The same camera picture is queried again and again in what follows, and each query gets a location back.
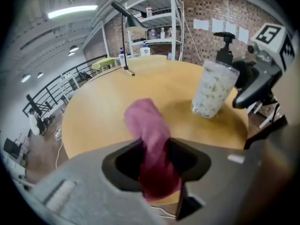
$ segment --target yellow table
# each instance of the yellow table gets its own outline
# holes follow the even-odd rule
[[[62,139],[69,158],[133,139],[123,114],[139,98],[153,99],[169,125],[172,137],[243,149],[248,116],[245,109],[232,107],[236,89],[232,90],[218,114],[206,119],[191,112],[191,101],[203,72],[201,66],[163,61],[151,65],[138,63],[129,68],[135,76],[129,76],[123,69],[112,68],[82,86],[71,99],[62,121]],[[175,202],[178,195],[161,203]]]
[[[110,66],[113,63],[114,63],[114,58],[104,58],[104,59],[101,59],[101,60],[93,63],[92,69],[96,70],[96,73],[97,73],[97,71],[99,71],[100,69],[102,69],[102,71],[103,71],[104,66]]]

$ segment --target lamp base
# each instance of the lamp base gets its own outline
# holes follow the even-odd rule
[[[129,70],[129,69],[125,69],[125,71],[126,71],[129,75],[135,76],[135,73],[134,73],[133,71],[131,71],[131,70]]]

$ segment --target pink towel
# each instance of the pink towel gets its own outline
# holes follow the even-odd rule
[[[165,142],[170,130],[152,99],[135,101],[124,113],[127,128],[145,149],[139,182],[147,201],[162,199],[180,190],[181,179],[167,157]]]

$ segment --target lamp shade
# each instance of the lamp shade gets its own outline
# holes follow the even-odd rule
[[[73,46],[70,47],[70,53],[75,52],[78,49],[79,49],[79,47],[73,45]]]
[[[39,72],[37,75],[37,78],[40,78],[41,76],[43,76],[44,74],[42,72]]]
[[[22,76],[21,82],[22,82],[22,83],[26,82],[30,77],[31,77],[31,75],[29,75],[29,74],[27,74],[27,75],[24,74],[24,75]]]
[[[136,17],[134,17],[133,15],[129,15],[126,18],[126,29],[128,31],[134,31],[134,32],[145,32],[148,29],[144,27],[144,25],[137,20]]]
[[[125,9],[120,3],[117,1],[112,2],[111,4],[116,10],[118,10],[123,16],[126,17],[126,29],[128,31],[141,31],[145,32],[148,29],[144,27],[144,25],[137,20],[127,9]]]

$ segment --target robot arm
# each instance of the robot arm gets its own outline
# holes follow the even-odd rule
[[[252,77],[233,100],[233,107],[246,108],[263,100],[295,58],[295,51],[285,27],[266,23],[251,38],[248,52],[254,66]],[[232,65],[240,69],[235,61]]]

